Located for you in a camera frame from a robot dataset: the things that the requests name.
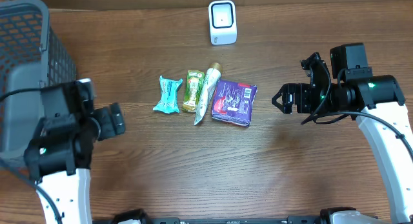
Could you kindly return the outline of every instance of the tan cap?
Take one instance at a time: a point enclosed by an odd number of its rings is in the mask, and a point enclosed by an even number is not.
[[[219,63],[211,63],[211,65],[209,66],[209,68],[214,68],[216,70],[218,70],[221,74],[222,74],[222,66]]]

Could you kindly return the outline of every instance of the light blue wrapper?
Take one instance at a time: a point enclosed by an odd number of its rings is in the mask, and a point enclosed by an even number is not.
[[[161,84],[161,100],[154,107],[154,111],[161,111],[166,114],[173,112],[179,113],[179,107],[177,102],[177,93],[182,84],[182,79],[179,81],[173,81],[171,79],[164,79],[159,77],[159,83]]]

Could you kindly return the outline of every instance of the barcode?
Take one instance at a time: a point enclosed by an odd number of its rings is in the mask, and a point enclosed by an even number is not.
[[[244,91],[244,98],[251,98],[251,88],[246,88]]]

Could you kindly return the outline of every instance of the green packet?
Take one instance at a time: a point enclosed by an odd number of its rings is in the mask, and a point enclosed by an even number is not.
[[[204,85],[205,74],[197,70],[189,70],[186,77],[185,97],[183,98],[182,109],[188,112],[195,112]]]

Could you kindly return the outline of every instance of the purple packet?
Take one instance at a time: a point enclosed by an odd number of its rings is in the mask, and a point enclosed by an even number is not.
[[[220,80],[212,102],[212,118],[249,127],[256,93],[256,85]]]

